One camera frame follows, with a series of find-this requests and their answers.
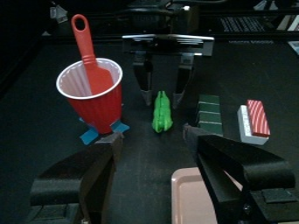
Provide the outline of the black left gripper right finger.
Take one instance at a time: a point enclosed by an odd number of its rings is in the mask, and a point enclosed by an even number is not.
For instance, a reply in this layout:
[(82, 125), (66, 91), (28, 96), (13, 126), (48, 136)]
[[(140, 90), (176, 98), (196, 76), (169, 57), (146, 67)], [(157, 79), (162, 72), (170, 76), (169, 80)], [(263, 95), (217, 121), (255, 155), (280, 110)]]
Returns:
[(299, 224), (299, 191), (288, 162), (275, 154), (182, 126), (217, 224)]

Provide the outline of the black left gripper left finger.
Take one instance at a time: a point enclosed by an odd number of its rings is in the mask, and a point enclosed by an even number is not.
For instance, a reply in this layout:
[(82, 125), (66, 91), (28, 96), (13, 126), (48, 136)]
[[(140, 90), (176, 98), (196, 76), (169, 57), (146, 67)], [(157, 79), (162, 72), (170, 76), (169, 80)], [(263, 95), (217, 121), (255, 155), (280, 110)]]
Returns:
[(56, 163), (32, 182), (28, 224), (106, 224), (122, 134)]

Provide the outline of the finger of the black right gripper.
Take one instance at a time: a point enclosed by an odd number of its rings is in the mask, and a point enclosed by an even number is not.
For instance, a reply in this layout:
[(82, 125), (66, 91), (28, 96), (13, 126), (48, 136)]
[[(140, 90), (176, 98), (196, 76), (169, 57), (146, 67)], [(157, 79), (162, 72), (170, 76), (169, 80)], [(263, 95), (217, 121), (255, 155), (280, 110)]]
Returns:
[(184, 53), (180, 57), (180, 64), (177, 67), (177, 79), (174, 92), (172, 93), (172, 107), (176, 109), (182, 100), (184, 90), (192, 79), (192, 64), (193, 54)]
[(146, 106), (152, 104), (152, 72), (150, 56), (144, 51), (134, 52), (133, 72), (141, 96)]

